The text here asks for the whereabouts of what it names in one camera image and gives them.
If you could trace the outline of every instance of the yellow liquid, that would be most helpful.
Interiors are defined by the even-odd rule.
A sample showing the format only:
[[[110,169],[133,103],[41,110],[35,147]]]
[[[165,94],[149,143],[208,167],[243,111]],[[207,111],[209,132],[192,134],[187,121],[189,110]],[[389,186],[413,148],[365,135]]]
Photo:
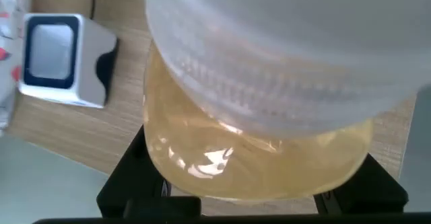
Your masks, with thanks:
[[[336,188],[360,167],[371,121],[302,139],[272,139],[210,118],[153,50],[145,72],[144,127],[159,172],[176,187],[224,200],[296,198]]]

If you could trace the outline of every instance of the wooden surface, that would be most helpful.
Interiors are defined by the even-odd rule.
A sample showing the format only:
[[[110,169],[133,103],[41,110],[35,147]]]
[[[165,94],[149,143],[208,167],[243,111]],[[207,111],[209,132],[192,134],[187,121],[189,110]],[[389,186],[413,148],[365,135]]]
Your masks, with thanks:
[[[88,15],[90,0],[34,0],[38,12]],[[141,126],[143,72],[152,37],[145,21],[143,0],[97,0],[95,20],[121,39],[111,97],[103,110],[66,106],[19,96],[9,133],[55,153],[111,173]],[[371,153],[397,178],[415,98],[374,120]],[[203,200],[207,215],[313,213],[311,198],[278,200],[239,206]]]

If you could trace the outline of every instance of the white speaker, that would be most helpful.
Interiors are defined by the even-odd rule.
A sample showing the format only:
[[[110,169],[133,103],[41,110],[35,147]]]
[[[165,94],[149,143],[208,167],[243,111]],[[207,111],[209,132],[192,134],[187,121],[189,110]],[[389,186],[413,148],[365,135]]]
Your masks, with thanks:
[[[119,40],[79,14],[25,18],[20,91],[44,100],[103,108]]]

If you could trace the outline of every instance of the patterned fabric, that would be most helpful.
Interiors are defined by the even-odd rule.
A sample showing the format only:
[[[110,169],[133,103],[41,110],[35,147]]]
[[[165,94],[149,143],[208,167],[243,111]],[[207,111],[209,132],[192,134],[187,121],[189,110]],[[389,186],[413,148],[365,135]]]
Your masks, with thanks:
[[[0,132],[8,125],[20,80],[24,16],[30,0],[0,0]]]

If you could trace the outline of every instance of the black cable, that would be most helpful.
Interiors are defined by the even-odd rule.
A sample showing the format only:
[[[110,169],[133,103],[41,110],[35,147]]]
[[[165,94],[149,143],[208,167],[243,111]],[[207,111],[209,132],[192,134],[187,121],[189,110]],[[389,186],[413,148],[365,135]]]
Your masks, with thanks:
[[[94,19],[94,13],[96,11],[96,0],[92,0],[92,10],[90,12],[90,19]]]

